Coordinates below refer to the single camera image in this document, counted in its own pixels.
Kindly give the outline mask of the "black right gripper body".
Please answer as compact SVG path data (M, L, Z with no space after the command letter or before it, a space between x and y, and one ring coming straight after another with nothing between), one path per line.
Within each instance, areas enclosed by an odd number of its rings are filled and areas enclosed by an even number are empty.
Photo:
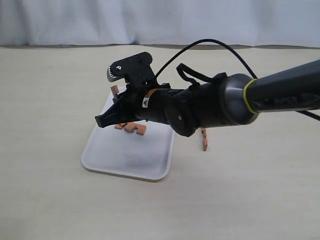
M130 113L129 115L120 115L125 120L124 123L150 121L168 125L164 104L166 103L168 92L171 90L171 86L168 83L152 87L146 92L138 92L126 87L124 92L130 93Z

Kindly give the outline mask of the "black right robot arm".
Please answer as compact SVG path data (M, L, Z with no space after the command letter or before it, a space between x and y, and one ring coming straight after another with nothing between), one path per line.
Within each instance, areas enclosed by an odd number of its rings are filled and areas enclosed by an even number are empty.
M146 121L170 126L189 137L199 128L248 125L261 113L308 114L320 107L318 60L262 78L222 72L194 79L186 89L167 83L146 83L141 90L127 85L113 105L95 117L100 128Z

